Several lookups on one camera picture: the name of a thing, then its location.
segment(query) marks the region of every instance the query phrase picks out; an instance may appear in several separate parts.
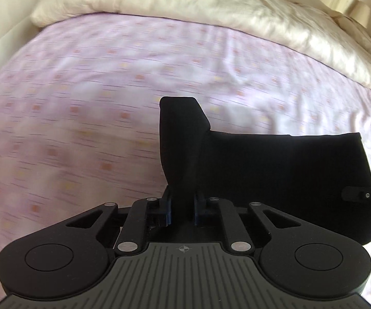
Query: gray ribbed panel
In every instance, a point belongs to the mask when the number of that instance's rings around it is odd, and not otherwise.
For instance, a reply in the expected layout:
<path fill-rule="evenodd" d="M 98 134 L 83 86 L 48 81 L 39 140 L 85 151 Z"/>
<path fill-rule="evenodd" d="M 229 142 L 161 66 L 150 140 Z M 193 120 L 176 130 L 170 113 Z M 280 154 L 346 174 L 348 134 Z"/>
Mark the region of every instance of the gray ribbed panel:
<path fill-rule="evenodd" d="M 151 243 L 119 258 L 104 280 L 84 294 L 38 302 L 9 296 L 0 309 L 364 309 L 359 295 L 334 301 L 298 299 L 266 281 L 248 257 L 218 243 Z"/>

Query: pink patterned bed sheet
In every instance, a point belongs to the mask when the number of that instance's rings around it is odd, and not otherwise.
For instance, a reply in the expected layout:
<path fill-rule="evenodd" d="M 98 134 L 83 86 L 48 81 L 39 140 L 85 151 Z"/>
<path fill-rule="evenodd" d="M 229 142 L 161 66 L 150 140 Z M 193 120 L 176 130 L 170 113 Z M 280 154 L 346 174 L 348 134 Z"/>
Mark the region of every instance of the pink patterned bed sheet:
<path fill-rule="evenodd" d="M 371 91 L 329 67 L 227 28 L 85 15 L 0 71 L 0 250 L 103 202 L 161 196 L 162 96 L 197 98 L 218 131 L 358 131 L 371 167 Z"/>

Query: lampshade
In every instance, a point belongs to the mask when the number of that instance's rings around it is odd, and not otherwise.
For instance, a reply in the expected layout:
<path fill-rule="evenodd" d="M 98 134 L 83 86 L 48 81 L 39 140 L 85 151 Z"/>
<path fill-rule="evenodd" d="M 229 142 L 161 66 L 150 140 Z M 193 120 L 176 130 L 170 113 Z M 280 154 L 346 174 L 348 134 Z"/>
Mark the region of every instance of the lampshade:
<path fill-rule="evenodd" d="M 349 16 L 366 28 L 370 17 L 370 7 L 360 0 L 354 0 Z"/>

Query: folded black fabric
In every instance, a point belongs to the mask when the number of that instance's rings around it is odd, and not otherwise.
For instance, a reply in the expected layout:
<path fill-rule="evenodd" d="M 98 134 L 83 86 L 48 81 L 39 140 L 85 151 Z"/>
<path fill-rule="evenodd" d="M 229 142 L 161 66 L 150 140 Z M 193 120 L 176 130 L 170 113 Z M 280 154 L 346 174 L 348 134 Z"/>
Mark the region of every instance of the folded black fabric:
<path fill-rule="evenodd" d="M 359 133 L 239 135 L 210 130 L 194 98 L 160 102 L 162 167 L 173 193 L 174 220 L 193 217 L 194 195 L 259 201 L 307 222 L 371 241 L 371 205 L 341 199 L 346 186 L 371 187 Z"/>

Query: crosshair symbol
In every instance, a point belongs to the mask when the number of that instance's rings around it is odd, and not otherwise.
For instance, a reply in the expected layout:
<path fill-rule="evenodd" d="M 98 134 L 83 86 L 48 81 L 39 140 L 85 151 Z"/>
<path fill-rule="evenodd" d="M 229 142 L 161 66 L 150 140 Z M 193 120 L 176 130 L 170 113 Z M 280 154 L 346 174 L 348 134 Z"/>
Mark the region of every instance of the crosshair symbol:
<path fill-rule="evenodd" d="M 186 253 L 187 251 L 192 250 L 192 249 L 190 249 L 188 246 L 183 245 L 179 247 L 178 250 L 180 250 L 182 253 Z"/>

